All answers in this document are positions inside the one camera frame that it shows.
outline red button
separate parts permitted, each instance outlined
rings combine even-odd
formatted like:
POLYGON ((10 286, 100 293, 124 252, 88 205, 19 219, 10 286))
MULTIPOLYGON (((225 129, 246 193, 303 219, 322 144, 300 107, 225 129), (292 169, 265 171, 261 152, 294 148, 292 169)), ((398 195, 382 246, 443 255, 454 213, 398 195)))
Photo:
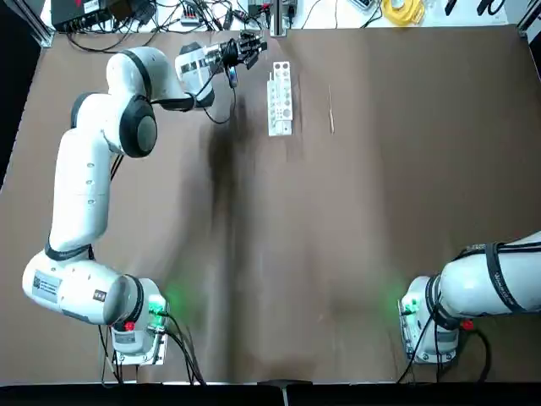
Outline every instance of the red button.
POLYGON ((473 321, 471 320, 465 320, 462 322, 462 328, 464 330, 466 330, 467 332, 470 332, 471 330, 473 330, 474 326, 473 326, 473 321))

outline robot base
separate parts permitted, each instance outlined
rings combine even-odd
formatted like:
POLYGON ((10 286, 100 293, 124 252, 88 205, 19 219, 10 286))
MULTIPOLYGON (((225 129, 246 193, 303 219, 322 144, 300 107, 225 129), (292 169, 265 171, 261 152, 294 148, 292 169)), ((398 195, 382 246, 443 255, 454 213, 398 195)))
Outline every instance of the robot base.
POLYGON ((156 334, 152 348, 146 354, 131 355, 117 351, 119 365, 163 365, 166 358, 167 335, 156 334))
POLYGON ((141 316, 135 324, 134 334, 130 336, 130 338, 133 337, 133 342, 122 341, 119 343, 116 339, 119 334, 113 328, 115 337, 113 347, 117 354, 118 363, 121 365, 163 365, 167 349, 167 335, 165 334, 167 319, 152 315, 149 308, 153 305, 154 300, 160 304, 163 303, 165 311, 168 310, 168 306, 154 282, 146 278, 139 281, 145 292, 145 302, 143 304, 144 311, 141 312, 141 316), (151 326, 157 326, 159 332, 156 329, 150 330, 151 326))
MULTIPOLYGON (((423 327, 419 327, 417 323, 417 317, 415 314, 403 315, 404 310, 402 309, 402 303, 398 300, 398 319, 400 320, 400 333, 402 335, 402 346, 404 352, 408 359, 411 359, 413 356, 413 350, 417 345, 423 327)), ((431 330, 430 327, 427 328, 425 335, 429 331, 434 331, 434 328, 431 330)), ((415 354, 415 359, 413 360, 414 364, 436 364, 438 361, 436 359, 436 354, 431 354, 430 352, 425 351, 426 344, 421 343, 415 354)), ((456 356, 456 350, 452 350, 446 354, 440 354, 440 362, 445 363, 453 360, 456 356)))
MULTIPOLYGON (((421 343, 415 352, 415 364, 436 364, 436 346, 434 343, 434 321, 425 302, 425 289, 428 277, 418 277, 410 285, 407 294, 398 300, 398 319, 402 345, 408 359, 413 357, 419 339, 421 343)), ((440 362, 446 363, 456 357, 458 331, 448 331, 437 327, 438 353, 440 362)))

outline white robotic arm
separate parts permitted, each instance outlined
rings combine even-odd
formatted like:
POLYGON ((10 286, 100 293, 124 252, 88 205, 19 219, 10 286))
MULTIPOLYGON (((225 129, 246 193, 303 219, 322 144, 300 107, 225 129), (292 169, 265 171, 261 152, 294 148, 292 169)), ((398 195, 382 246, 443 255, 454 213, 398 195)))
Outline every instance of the white robotic arm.
POLYGON ((108 93, 76 100, 72 128, 60 142, 51 231, 23 275, 28 297, 49 310, 112 326, 117 351, 156 361, 166 326, 157 313, 167 311, 167 302, 150 279, 120 275, 94 261, 91 250, 107 229, 112 156, 148 156, 157 140, 152 104, 172 111, 208 107, 212 76, 225 69, 235 86, 235 66, 250 68, 265 49, 260 37, 241 33, 239 40, 212 47, 182 47, 175 69, 150 47, 111 57, 108 93))
POLYGON ((540 269, 537 232, 509 244, 473 245, 440 275, 417 277, 398 303, 407 355, 436 363, 437 349, 440 362, 448 362, 456 356, 461 320, 540 311, 540 269))

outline brown table surface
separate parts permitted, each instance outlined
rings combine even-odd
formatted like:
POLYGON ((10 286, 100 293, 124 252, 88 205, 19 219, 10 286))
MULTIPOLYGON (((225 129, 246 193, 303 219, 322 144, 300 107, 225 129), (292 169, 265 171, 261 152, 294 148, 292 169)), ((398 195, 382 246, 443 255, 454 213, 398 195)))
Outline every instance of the brown table surface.
MULTIPOLYGON (((182 44, 228 36, 152 45, 173 60, 182 44)), ((107 91, 107 59, 57 36, 36 70, 0 195, 2 382, 99 380, 96 327, 31 303, 20 281, 50 227, 70 108, 81 92, 107 91)), ((160 284, 209 381, 395 380, 406 364, 396 300, 411 280, 466 244, 541 227, 541 91, 526 42, 513 26, 293 30, 239 80, 228 124, 156 109, 157 146, 120 167, 96 258, 160 284), (293 137, 267 136, 275 61, 292 65, 293 137)), ((215 88, 210 113, 224 118, 223 76, 215 88)), ((493 347, 490 380, 541 378, 537 315, 478 324, 493 347)), ((472 340, 446 379, 472 380, 483 361, 472 340)), ((431 367, 415 372, 434 379, 431 367)), ((139 371, 185 378, 173 345, 166 365, 139 371)))

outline cable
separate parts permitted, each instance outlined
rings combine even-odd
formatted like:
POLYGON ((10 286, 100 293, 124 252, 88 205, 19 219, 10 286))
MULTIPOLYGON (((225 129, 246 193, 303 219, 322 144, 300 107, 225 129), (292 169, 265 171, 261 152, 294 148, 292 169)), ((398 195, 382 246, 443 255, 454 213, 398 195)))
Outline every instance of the cable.
POLYGON ((310 18, 310 15, 312 14, 312 10, 314 10, 314 7, 316 6, 317 3, 319 3, 321 0, 316 0, 314 4, 312 4, 312 7, 310 8, 310 11, 308 11, 308 15, 306 16, 306 20, 304 21, 304 24, 303 26, 301 27, 301 30, 304 29, 304 26, 306 25, 306 23, 308 23, 308 19, 310 18))
POLYGON ((400 375, 400 378, 398 378, 396 383, 402 382, 403 379, 406 377, 407 373, 409 372, 409 370, 412 368, 413 361, 415 360, 415 354, 417 353, 417 350, 419 349, 419 346, 421 345, 421 341, 423 341, 423 336, 426 333, 426 330, 429 327, 430 322, 434 318, 436 311, 438 310, 438 306, 440 305, 440 298, 441 298, 441 294, 438 295, 438 300, 436 301, 434 308, 430 312, 429 319, 424 324, 423 330, 421 331, 421 335, 419 336, 419 340, 417 341, 417 345, 415 346, 415 349, 413 350, 412 358, 407 363, 406 369, 404 370, 404 372, 402 372, 402 375, 400 375))
POLYGON ((74 47, 77 47, 79 48, 80 50, 82 51, 87 51, 87 52, 95 52, 95 53, 111 53, 111 54, 114 54, 114 53, 117 53, 115 51, 111 51, 114 47, 118 47, 120 44, 123 43, 123 41, 128 37, 129 35, 129 30, 128 29, 128 32, 124 33, 124 35, 122 36, 122 38, 120 38, 120 40, 118 40, 117 42, 115 42, 114 44, 110 45, 109 47, 105 47, 105 48, 90 48, 90 47, 84 47, 82 45, 80 45, 77 41, 75 41, 73 38, 72 38, 72 34, 71 33, 66 33, 66 37, 68 38, 68 41, 69 43, 74 46, 74 47))
POLYGON ((440 361, 440 349, 438 348, 438 323, 434 320, 434 345, 436 347, 436 383, 440 382, 441 373, 441 361, 440 361))
POLYGON ((120 164, 122 163, 124 159, 124 155, 117 155, 115 158, 115 161, 112 163, 111 167, 111 181, 115 178, 115 175, 117 174, 118 168, 120 167, 120 164))
POLYGON ((215 118, 213 118, 209 112, 206 110, 205 107, 203 107, 203 111, 205 112, 206 114, 206 117, 209 118, 209 120, 214 123, 214 124, 225 124, 227 123, 230 119, 231 119, 231 116, 235 113, 235 107, 237 106, 237 92, 235 91, 235 88, 232 87, 231 90, 233 91, 233 109, 231 110, 231 112, 229 113, 229 117, 226 118, 225 120, 223 121, 217 121, 215 118))
POLYGON ((186 367, 187 367, 187 372, 188 372, 188 378, 190 380, 190 384, 194 384, 193 382, 193 379, 190 375, 193 374, 193 376, 195 377, 195 379, 197 379, 197 382, 200 384, 200 385, 206 385, 206 382, 205 380, 203 379, 203 376, 201 376, 200 374, 200 371, 199 369, 197 369, 195 366, 194 366, 194 362, 192 360, 192 358, 190 357, 190 354, 188 353, 187 349, 186 349, 186 346, 184 345, 184 342, 183 340, 181 340, 180 338, 178 338, 174 333, 170 332, 170 331, 166 331, 166 334, 171 337, 173 339, 173 341, 178 345, 178 347, 182 350, 183 352, 183 355, 184 355, 184 362, 186 363, 186 367))
POLYGON ((338 0, 335 3, 335 29, 338 28, 338 0))
POLYGON ((489 4, 489 9, 487 10, 487 12, 489 13, 489 15, 496 15, 502 7, 504 7, 504 4, 505 4, 505 0, 501 0, 501 3, 500 5, 498 6, 498 8, 496 10, 492 10, 492 4, 494 3, 494 1, 490 2, 489 4))
POLYGON ((378 19, 382 19, 383 18, 383 10, 381 9, 381 4, 383 3, 383 0, 380 0, 380 2, 378 3, 378 7, 376 8, 376 10, 374 10, 374 12, 372 13, 372 15, 370 16, 370 18, 366 21, 366 23, 364 23, 363 25, 361 25, 360 28, 366 28, 368 27, 370 24, 372 24, 373 22, 377 21, 378 19), (375 14, 377 12, 380 12, 380 15, 378 17, 375 17, 375 14))
MULTIPOLYGON (((109 341, 109 334, 106 335, 106 338, 105 338, 105 341, 104 341, 103 332, 101 331, 101 326, 98 326, 98 330, 100 332, 101 346, 103 347, 103 365, 101 366, 101 384, 102 384, 102 386, 106 387, 104 379, 105 379, 105 364, 106 364, 106 361, 109 358, 109 353, 107 352, 107 344, 108 344, 108 341, 109 341)), ((118 373, 115 373, 115 371, 113 371, 112 374, 115 376, 118 383, 122 383, 122 380, 121 380, 120 376, 118 375, 118 373)))
POLYGON ((183 334, 183 331, 180 329, 180 326, 178 325, 177 320, 170 314, 167 314, 167 317, 172 320, 175 327, 177 328, 178 335, 180 336, 181 341, 183 343, 188 343, 194 376, 197 377, 199 383, 202 382, 201 384, 205 385, 205 380, 203 379, 203 375, 201 374, 201 369, 199 368, 199 362, 197 361, 197 357, 195 356, 194 338, 192 337, 192 333, 190 332, 188 326, 184 325, 184 327, 186 328, 186 331, 188 332, 188 337, 186 337, 183 334))
POLYGON ((479 329, 469 330, 469 329, 465 329, 463 326, 461 326, 461 332, 462 332, 462 334, 461 334, 460 337, 462 337, 463 339, 459 338, 459 340, 461 340, 461 341, 459 341, 458 347, 456 349, 456 357, 453 359, 452 364, 449 364, 447 367, 441 369, 440 379, 447 372, 449 372, 449 370, 451 370, 456 365, 457 361, 462 356, 462 352, 463 352, 464 348, 466 347, 467 340, 472 335, 477 335, 477 336, 479 336, 479 338, 483 342, 483 346, 484 346, 484 366, 483 366, 483 369, 481 370, 481 373, 479 374, 479 378, 477 379, 477 383, 485 382, 488 375, 489 375, 489 373, 490 373, 490 370, 492 368, 492 349, 490 347, 489 339, 479 329))

